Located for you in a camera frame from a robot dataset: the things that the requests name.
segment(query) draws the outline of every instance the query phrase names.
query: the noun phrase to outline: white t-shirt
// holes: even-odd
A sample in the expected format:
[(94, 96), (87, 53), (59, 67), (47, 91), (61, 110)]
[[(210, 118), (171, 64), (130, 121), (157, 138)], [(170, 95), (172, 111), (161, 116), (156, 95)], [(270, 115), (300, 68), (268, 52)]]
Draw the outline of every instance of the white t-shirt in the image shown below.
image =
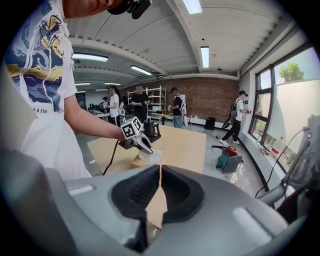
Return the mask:
[(64, 119), (64, 100), (77, 92), (64, 18), (62, 0), (43, 1), (17, 32), (5, 61), (16, 89), (36, 113), (20, 151), (72, 180), (91, 175)]
[(110, 99), (110, 106), (113, 106), (116, 103), (116, 108), (110, 108), (110, 117), (116, 118), (119, 116), (119, 96), (118, 94), (112, 95)]
[(241, 122), (242, 118), (243, 118), (243, 113), (241, 113), (240, 110), (244, 109), (244, 102), (241, 98), (237, 98), (235, 102), (236, 102), (236, 117), (235, 117), (235, 119)]

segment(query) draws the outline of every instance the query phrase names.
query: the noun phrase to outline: black kettle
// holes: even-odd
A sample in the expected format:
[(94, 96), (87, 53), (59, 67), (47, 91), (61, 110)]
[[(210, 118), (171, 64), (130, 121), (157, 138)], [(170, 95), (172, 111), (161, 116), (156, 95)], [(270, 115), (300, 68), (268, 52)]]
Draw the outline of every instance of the black kettle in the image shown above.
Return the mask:
[(155, 124), (155, 122), (151, 121), (151, 119), (143, 122), (143, 129), (145, 136), (147, 136), (151, 142), (154, 142), (161, 137), (159, 124)]

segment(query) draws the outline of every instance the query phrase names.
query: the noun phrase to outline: white sneaker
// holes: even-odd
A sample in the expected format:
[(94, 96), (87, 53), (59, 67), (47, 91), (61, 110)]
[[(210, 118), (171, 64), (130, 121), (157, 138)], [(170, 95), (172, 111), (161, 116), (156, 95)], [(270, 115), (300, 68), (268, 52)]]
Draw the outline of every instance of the white sneaker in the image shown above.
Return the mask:
[(228, 145), (228, 143), (225, 140), (222, 140), (222, 138), (219, 140), (220, 143), (222, 143), (223, 145)]

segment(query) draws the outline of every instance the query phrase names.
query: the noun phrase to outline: gray floor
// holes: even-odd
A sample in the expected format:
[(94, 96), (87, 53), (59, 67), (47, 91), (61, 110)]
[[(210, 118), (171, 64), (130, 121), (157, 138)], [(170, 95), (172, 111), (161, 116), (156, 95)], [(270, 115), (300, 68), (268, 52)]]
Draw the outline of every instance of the gray floor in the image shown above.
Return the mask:
[[(173, 122), (166, 121), (165, 125), (173, 126)], [(249, 195), (255, 196), (256, 192), (262, 187), (262, 182), (244, 148), (241, 145), (233, 144), (232, 139), (229, 138), (229, 145), (236, 147), (238, 154), (242, 156), (243, 163), (238, 166), (235, 173), (225, 174), (222, 173), (221, 170), (215, 168), (216, 163), (218, 161), (218, 157), (221, 154), (221, 149), (211, 147), (212, 145), (222, 145), (215, 138), (215, 136), (219, 136), (221, 138), (224, 136), (225, 132), (219, 130), (206, 130), (203, 126), (198, 125), (191, 125), (189, 127), (189, 130), (192, 130), (194, 132), (207, 133), (203, 174), (218, 179), (226, 180), (238, 186), (239, 188), (247, 192)], [(83, 160), (87, 170), (91, 173), (92, 176), (101, 175), (102, 173), (98, 165), (94, 162), (94, 158), (91, 155), (91, 152), (87, 145), (88, 142), (96, 140), (98, 139), (98, 137), (77, 134), (76, 138), (82, 150)]]

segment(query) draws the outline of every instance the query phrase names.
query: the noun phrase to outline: white shelving unit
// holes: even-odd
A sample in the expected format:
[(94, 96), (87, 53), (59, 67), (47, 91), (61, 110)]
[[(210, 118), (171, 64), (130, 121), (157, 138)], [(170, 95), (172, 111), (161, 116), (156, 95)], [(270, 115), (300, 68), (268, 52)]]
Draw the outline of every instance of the white shelving unit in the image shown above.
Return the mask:
[[(153, 109), (153, 107), (158, 106), (159, 110), (165, 111), (166, 110), (166, 103), (167, 103), (167, 88), (159, 87), (159, 88), (153, 88), (153, 89), (148, 89), (145, 88), (143, 90), (149, 97), (149, 100), (151, 103), (148, 105), (148, 113), (147, 117), (148, 118), (153, 118), (157, 120), (161, 120), (160, 116), (153, 116), (150, 115), (149, 113), (156, 112), (157, 110)], [(131, 100), (131, 96), (136, 93), (136, 91), (128, 91), (127, 92), (127, 98), (128, 98), (128, 103)]]

